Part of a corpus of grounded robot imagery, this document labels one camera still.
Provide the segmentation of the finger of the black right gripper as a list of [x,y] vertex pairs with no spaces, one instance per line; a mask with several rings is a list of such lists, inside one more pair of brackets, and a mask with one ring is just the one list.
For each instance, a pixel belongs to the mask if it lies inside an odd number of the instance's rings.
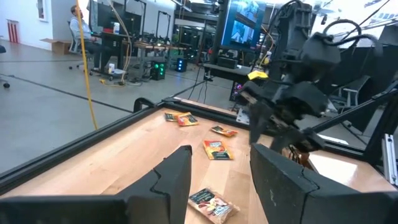
[[275,152],[282,152],[283,148],[293,146],[298,151],[309,153],[323,149],[324,140],[312,129],[299,129],[295,125],[290,125],[274,137],[270,148]]
[[239,101],[246,105],[249,117],[249,143],[257,143],[273,114],[272,102],[265,89],[247,81],[239,91]]

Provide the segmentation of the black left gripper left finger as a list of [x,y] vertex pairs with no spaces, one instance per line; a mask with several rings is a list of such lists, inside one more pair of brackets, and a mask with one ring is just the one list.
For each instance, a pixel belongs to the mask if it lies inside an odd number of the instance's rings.
[[1,223],[184,223],[192,147],[181,146],[115,195],[21,196],[1,200]]

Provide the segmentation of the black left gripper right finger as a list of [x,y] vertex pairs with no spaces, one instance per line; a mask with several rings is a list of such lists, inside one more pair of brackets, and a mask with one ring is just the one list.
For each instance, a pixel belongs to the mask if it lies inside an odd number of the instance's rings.
[[269,223],[397,224],[397,193],[361,193],[252,144],[255,190]]

